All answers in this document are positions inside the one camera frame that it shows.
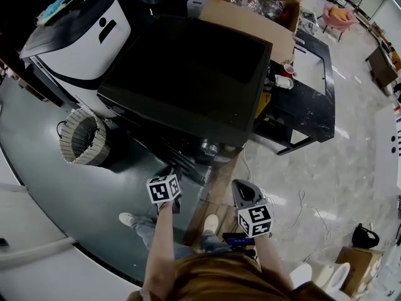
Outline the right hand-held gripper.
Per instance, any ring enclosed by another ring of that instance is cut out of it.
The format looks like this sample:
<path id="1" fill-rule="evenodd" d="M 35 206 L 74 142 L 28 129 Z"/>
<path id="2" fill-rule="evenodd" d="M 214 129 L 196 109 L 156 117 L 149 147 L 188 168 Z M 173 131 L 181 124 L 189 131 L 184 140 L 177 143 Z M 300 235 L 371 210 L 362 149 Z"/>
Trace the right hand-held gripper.
<path id="1" fill-rule="evenodd" d="M 238 225 L 247 237 L 269 235 L 273 216 L 263 189 L 248 181 L 235 179 L 231 183 Z"/>

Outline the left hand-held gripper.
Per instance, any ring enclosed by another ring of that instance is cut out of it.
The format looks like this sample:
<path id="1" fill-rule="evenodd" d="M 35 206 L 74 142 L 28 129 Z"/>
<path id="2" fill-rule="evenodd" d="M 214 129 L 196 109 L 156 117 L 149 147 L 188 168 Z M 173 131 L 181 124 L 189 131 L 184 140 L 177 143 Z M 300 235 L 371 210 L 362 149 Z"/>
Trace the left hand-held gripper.
<path id="1" fill-rule="evenodd" d="M 179 178 L 176 174 L 148 179 L 146 187 L 151 203 L 156 204 L 158 209 L 164 203 L 172 203 L 172 212 L 174 214 L 180 213 L 182 193 Z"/>

